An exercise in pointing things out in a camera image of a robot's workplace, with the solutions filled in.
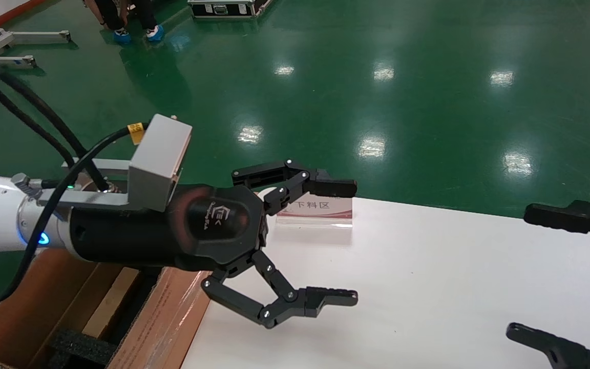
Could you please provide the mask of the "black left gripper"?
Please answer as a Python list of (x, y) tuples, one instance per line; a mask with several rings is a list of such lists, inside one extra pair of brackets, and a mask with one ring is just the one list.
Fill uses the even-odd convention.
[[(92, 262), (213, 271), (201, 283), (208, 298), (266, 329), (292, 317), (316, 318), (327, 305), (355, 306), (354, 290), (308, 286), (295, 289), (260, 251), (266, 215), (348, 216), (355, 180), (332, 178), (292, 159), (233, 170), (235, 187), (178, 185), (166, 210), (74, 208), (72, 253)], [(274, 187), (263, 196), (253, 192)], [(277, 298), (263, 305), (223, 285), (249, 267)]]

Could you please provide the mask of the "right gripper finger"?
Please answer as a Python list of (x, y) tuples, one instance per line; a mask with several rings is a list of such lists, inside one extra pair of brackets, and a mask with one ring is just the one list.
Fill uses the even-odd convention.
[(590, 349), (527, 325), (510, 323), (506, 337), (542, 352), (552, 368), (590, 368)]
[(533, 203), (526, 207), (527, 224), (564, 230), (569, 233), (590, 233), (590, 202), (575, 200), (566, 208)]

